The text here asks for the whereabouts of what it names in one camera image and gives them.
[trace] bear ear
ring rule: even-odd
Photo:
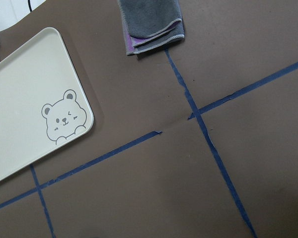
[[[70,99],[76,101],[76,92],[72,89],[67,90],[64,93],[63,99]]]
[[[52,105],[51,104],[45,104],[43,107],[42,107],[42,116],[44,118],[47,118],[50,110],[52,108]]]

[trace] brown surface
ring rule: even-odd
[[[0,209],[1,237],[51,237],[37,193]]]
[[[193,120],[43,195],[57,237],[251,237]]]
[[[203,118],[258,236],[298,237],[298,70]]]
[[[298,0],[180,0],[170,49],[199,108],[298,61]]]
[[[198,107],[298,61],[298,1],[180,4],[186,40],[169,51]],[[96,124],[34,164],[40,183],[163,131],[44,189],[57,237],[251,237],[164,52],[125,56],[117,2],[48,0],[0,32],[1,59],[48,26]],[[298,71],[203,119],[259,237],[298,237]],[[25,168],[0,183],[0,202],[33,187]],[[37,194],[0,209],[9,236],[51,237]]]

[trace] tray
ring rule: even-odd
[[[0,180],[87,133],[93,120],[61,35],[43,29],[0,62]]]

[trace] bear drawing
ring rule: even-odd
[[[76,101],[76,92],[71,89],[53,105],[45,104],[42,116],[46,119],[46,134],[55,144],[85,128],[87,119],[86,111]]]

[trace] microfiber cloth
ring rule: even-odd
[[[118,0],[127,55],[184,38],[178,0]]]

